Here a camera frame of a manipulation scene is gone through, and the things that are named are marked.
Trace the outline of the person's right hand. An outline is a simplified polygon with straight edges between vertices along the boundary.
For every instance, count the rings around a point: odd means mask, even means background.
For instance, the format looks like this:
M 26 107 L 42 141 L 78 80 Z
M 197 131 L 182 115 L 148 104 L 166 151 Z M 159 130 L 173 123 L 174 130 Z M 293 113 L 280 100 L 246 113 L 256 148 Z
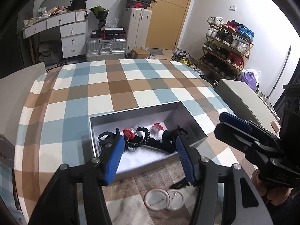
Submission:
M 290 195 L 292 189 L 286 187 L 275 187 L 268 188 L 265 183 L 263 183 L 258 174 L 260 173 L 259 169 L 256 169 L 251 176 L 251 181 L 257 189 L 260 196 L 266 196 L 268 200 L 275 206 L 283 204 L 288 196 Z

